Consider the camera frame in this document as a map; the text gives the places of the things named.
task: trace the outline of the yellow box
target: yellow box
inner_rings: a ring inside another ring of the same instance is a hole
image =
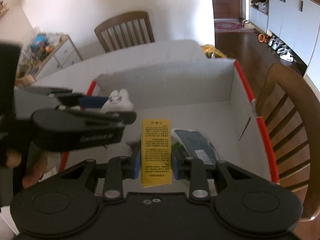
[[[172,183],[169,119],[143,119],[141,135],[143,187]]]

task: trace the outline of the wooden chair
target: wooden chair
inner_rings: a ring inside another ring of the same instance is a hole
[[[94,32],[106,52],[155,42],[149,15],[145,11],[114,16],[98,25]]]
[[[302,123],[274,145],[274,152],[287,144],[303,127],[305,128],[307,140],[295,149],[277,159],[277,165],[295,156],[303,148],[309,145],[310,159],[299,165],[279,174],[280,180],[288,178],[310,166],[309,179],[288,186],[291,191],[297,191],[308,187],[303,203],[303,214],[301,221],[313,220],[320,213],[320,102],[305,80],[291,68],[279,63],[271,65],[267,79],[262,88],[259,100],[256,104],[258,116],[262,116],[261,111],[265,101],[270,97],[276,84],[285,92],[284,96],[271,111],[265,123],[269,125],[274,117],[279,113],[286,100],[289,98],[294,104],[293,109],[275,126],[270,132],[270,138],[274,138],[292,117],[298,112]]]

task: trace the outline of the white wall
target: white wall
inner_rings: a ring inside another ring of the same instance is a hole
[[[156,41],[194,39],[214,44],[212,0],[22,0],[23,9],[43,32],[70,35],[83,58],[104,53],[95,27],[131,10],[149,13]]]
[[[4,0],[10,10],[0,19],[0,41],[10,41],[19,44],[28,43],[35,32],[28,21],[20,0]]]

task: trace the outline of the patterned rug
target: patterned rug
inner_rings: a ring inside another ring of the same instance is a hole
[[[216,19],[214,20],[214,31],[216,33],[252,33],[254,29],[242,27],[239,19]]]

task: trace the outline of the slipper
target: slipper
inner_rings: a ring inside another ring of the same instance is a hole
[[[267,36],[265,39],[264,39],[264,43],[269,43],[271,37],[270,36]]]
[[[264,42],[264,40],[266,39],[266,37],[267,37],[267,36],[266,36],[265,34],[262,34],[262,33],[261,33],[261,34],[259,34],[258,41],[262,43],[262,42]]]

